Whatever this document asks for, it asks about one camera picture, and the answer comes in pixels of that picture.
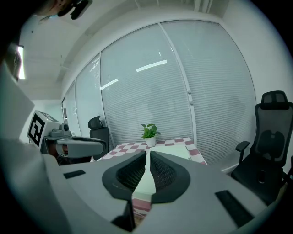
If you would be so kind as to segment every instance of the ceiling light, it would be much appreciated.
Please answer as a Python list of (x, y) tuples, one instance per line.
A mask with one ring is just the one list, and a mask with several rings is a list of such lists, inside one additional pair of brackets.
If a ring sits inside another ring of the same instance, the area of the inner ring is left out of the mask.
[(118, 80), (118, 79), (114, 79), (114, 80), (112, 80), (111, 82), (105, 84), (103, 87), (101, 87), (101, 89), (103, 90), (104, 88), (108, 87), (108, 86), (111, 85), (111, 84), (114, 84), (114, 83), (117, 82), (117, 81), (119, 81), (119, 80)]
[(20, 54), (20, 58), (21, 58), (21, 65), (20, 65), (20, 69), (19, 69), (19, 73), (18, 73), (18, 78), (19, 79), (25, 79), (25, 76), (24, 76), (24, 68), (23, 68), (23, 47), (22, 46), (19, 46), (18, 47), (18, 52)]
[(143, 71), (145, 69), (152, 68), (152, 67), (155, 67), (155, 66), (158, 66), (158, 65), (162, 65), (162, 64), (166, 64), (166, 63), (167, 63), (167, 61), (166, 60), (163, 60), (163, 61), (160, 61), (160, 62), (156, 62), (156, 63), (153, 63), (153, 64), (149, 64), (147, 66), (138, 68), (138, 69), (136, 69), (136, 71), (137, 72), (140, 72), (140, 71)]

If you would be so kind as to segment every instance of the office chair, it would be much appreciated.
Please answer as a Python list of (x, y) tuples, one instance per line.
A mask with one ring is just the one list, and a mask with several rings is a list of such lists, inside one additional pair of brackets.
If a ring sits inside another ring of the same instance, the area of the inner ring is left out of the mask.
[(107, 127), (103, 127), (102, 122), (99, 120), (100, 117), (101, 116), (92, 118), (87, 124), (90, 129), (91, 138), (100, 139), (106, 142), (105, 150), (101, 154), (93, 157), (96, 161), (109, 152), (109, 129)]
[(283, 91), (263, 94), (255, 106), (256, 135), (250, 154), (242, 161), (248, 141), (239, 143), (239, 165), (232, 178), (252, 190), (267, 205), (276, 200), (283, 178), (282, 167), (293, 128), (293, 103)]

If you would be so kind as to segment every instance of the flower pot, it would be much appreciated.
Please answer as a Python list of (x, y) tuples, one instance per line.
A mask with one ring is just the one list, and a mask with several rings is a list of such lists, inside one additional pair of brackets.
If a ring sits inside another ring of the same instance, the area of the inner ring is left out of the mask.
[(156, 145), (156, 137), (145, 138), (145, 140), (148, 147), (153, 147)]

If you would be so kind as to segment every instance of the chair armrest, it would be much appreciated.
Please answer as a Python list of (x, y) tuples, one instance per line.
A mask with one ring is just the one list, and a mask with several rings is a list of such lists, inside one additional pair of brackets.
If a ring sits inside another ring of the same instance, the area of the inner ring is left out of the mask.
[(243, 142), (239, 143), (239, 144), (236, 146), (235, 149), (236, 149), (238, 152), (242, 152), (242, 151), (245, 150), (245, 148), (246, 148), (247, 146), (249, 146), (249, 142), (248, 142), (248, 141), (243, 141)]

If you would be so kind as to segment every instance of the ceiling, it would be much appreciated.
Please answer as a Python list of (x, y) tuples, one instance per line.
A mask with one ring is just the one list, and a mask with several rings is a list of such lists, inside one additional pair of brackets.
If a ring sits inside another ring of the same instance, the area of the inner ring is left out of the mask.
[(129, 11), (158, 3), (158, 7), (165, 4), (195, 6), (194, 0), (93, 0), (77, 20), (71, 20), (67, 14), (39, 23), (42, 17), (32, 16), (21, 32), (26, 79), (19, 80), (20, 88), (32, 100), (60, 98), (60, 84), (68, 67), (97, 31)]

